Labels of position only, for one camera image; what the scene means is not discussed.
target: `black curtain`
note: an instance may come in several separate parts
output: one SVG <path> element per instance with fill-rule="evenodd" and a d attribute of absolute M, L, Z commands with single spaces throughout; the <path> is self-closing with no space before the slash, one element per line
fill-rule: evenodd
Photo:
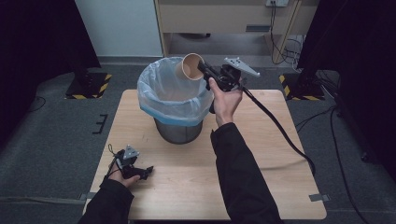
<path fill-rule="evenodd" d="M 0 0 L 0 145 L 38 84 L 76 66 L 100 64 L 74 0 Z"/>
<path fill-rule="evenodd" d="M 298 67 L 318 60 L 316 69 L 340 74 L 344 119 L 369 159 L 396 180 L 395 8 L 393 0 L 321 0 Z"/>

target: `black jacket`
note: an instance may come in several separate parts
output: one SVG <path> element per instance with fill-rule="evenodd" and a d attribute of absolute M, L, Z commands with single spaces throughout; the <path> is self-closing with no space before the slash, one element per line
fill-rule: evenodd
<path fill-rule="evenodd" d="M 233 223 L 283 223 L 259 166 L 235 124 L 222 125 L 210 137 L 217 156 L 221 193 Z M 121 183 L 106 179 L 79 224 L 126 224 L 133 198 Z"/>

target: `hand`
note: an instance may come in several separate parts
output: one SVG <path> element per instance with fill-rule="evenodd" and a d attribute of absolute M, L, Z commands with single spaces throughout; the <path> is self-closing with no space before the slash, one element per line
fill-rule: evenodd
<path fill-rule="evenodd" d="M 129 189 L 133 183 L 137 182 L 140 179 L 140 175 L 134 175 L 129 179 L 124 179 L 121 170 L 119 169 L 116 163 L 113 164 L 110 173 L 111 175 L 108 177 L 109 179 L 119 181 L 127 189 Z"/>
<path fill-rule="evenodd" d="M 209 86 L 215 95 L 216 123 L 220 127 L 233 122 L 233 113 L 242 100 L 242 92 L 240 90 L 222 91 L 213 77 L 209 79 Z"/>

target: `gray carpet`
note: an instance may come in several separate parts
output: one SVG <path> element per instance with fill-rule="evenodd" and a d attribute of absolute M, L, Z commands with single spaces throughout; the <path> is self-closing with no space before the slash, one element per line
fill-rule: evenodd
<path fill-rule="evenodd" d="M 12 138 L 0 151 L 0 197 L 78 199 L 91 187 L 96 167 L 114 119 L 122 92 L 136 88 L 144 65 L 104 65 L 112 74 L 101 99 L 65 100 L 73 74 L 42 83 Z M 249 89 L 282 90 L 278 76 L 291 68 L 256 68 L 262 76 L 249 77 Z M 334 105 L 325 101 L 287 101 L 294 122 L 307 119 Z M 96 122 L 108 114 L 101 134 Z M 347 183 L 361 213 L 369 223 L 396 223 L 396 185 L 380 164 L 362 162 L 361 150 L 348 127 L 333 117 L 335 134 Z M 348 200 L 335 156 L 330 113 L 312 119 L 299 132 L 304 151 L 317 167 L 319 191 L 331 197 L 323 220 L 286 220 L 286 223 L 363 223 Z M 82 204 L 0 203 L 0 223 L 77 223 Z"/>

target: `trash bag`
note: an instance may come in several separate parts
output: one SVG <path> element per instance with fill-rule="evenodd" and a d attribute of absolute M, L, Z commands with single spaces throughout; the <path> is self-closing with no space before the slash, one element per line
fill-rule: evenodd
<path fill-rule="evenodd" d="M 163 58 L 145 68 L 137 81 L 142 110 L 162 124 L 196 126 L 207 115 L 213 101 L 206 81 L 189 80 L 175 75 L 181 57 Z"/>

